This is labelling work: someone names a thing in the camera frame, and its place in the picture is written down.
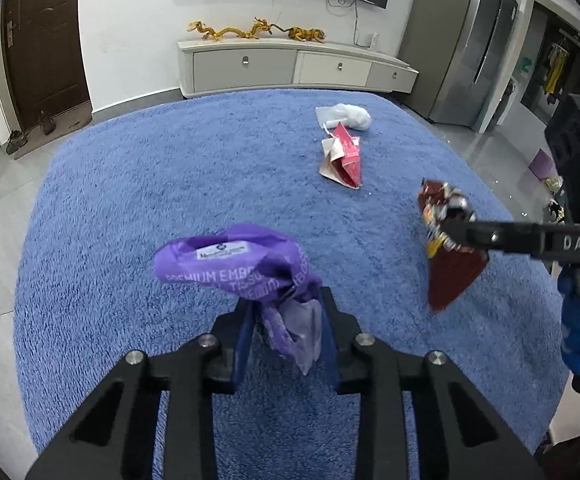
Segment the blue gloved right hand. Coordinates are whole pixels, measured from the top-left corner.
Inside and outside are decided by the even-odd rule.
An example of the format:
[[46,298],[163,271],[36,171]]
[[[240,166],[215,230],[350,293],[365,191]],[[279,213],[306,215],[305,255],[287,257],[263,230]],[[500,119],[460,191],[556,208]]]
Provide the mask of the blue gloved right hand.
[[575,290],[574,271],[563,268],[558,278],[562,295],[561,356],[563,363],[575,376],[580,376],[580,294]]

